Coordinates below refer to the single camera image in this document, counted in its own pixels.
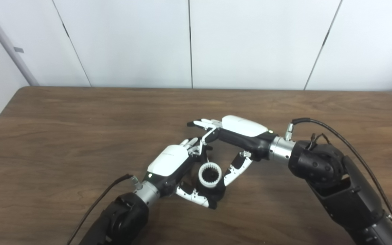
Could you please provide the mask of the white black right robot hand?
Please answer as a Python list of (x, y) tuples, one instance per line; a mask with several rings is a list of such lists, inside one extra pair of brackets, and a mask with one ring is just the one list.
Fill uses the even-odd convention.
[(188, 127), (204, 129), (201, 146), (206, 149), (214, 141), (237, 146), (242, 149), (225, 172), (223, 183), (231, 184), (253, 161), (269, 160), (270, 146), (278, 137), (267, 127), (238, 116), (224, 116), (221, 121), (201, 118), (187, 123)]

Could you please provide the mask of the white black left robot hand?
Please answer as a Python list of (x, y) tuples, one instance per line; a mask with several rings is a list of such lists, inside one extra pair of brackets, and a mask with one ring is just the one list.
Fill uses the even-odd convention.
[(213, 148), (200, 141), (200, 137), (187, 138), (180, 144), (169, 145), (148, 166), (141, 189), (134, 191), (148, 208), (160, 198), (173, 194), (206, 208), (217, 208), (216, 201), (182, 181), (194, 163), (208, 162), (207, 150)]

